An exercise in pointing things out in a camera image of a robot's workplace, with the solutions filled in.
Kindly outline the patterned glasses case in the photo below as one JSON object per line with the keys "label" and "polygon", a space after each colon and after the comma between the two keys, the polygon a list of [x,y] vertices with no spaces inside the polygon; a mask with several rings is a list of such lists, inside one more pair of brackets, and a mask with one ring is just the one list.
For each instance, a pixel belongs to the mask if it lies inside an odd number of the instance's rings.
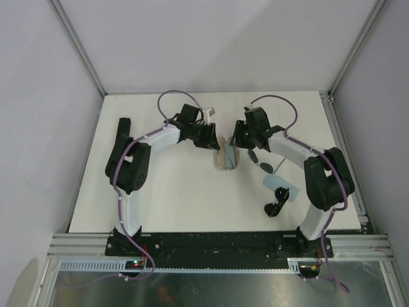
{"label": "patterned glasses case", "polygon": [[231,171],[237,169],[240,163],[240,152],[237,147],[230,145],[232,138],[217,138],[219,150],[213,151],[213,163],[218,171]]}

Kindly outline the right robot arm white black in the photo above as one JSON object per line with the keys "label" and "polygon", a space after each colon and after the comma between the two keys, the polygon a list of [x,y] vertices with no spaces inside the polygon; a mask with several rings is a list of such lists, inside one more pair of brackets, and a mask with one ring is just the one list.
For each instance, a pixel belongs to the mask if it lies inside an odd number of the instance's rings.
{"label": "right robot arm white black", "polygon": [[297,228],[301,237],[295,240],[295,250],[311,256],[318,248],[316,239],[326,232],[336,212],[348,208],[348,197],[355,191],[342,151],[336,147],[320,150],[290,136],[279,125],[271,126],[261,107],[245,108],[245,120],[236,122],[232,145],[281,155],[304,171],[310,206]]}

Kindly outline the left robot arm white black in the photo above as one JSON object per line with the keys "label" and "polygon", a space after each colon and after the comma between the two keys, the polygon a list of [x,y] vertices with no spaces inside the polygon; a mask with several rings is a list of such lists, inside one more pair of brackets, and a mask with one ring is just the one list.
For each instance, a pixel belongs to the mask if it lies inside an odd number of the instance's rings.
{"label": "left robot arm white black", "polygon": [[114,146],[105,167],[105,175],[118,193],[118,222],[115,230],[123,236],[119,248],[129,256],[140,251],[141,231],[139,194],[146,179],[150,158],[168,146],[187,139],[198,148],[219,150],[215,124],[210,121],[214,108],[200,109],[184,104],[181,112],[164,126],[139,138],[130,135],[131,119],[120,118]]}

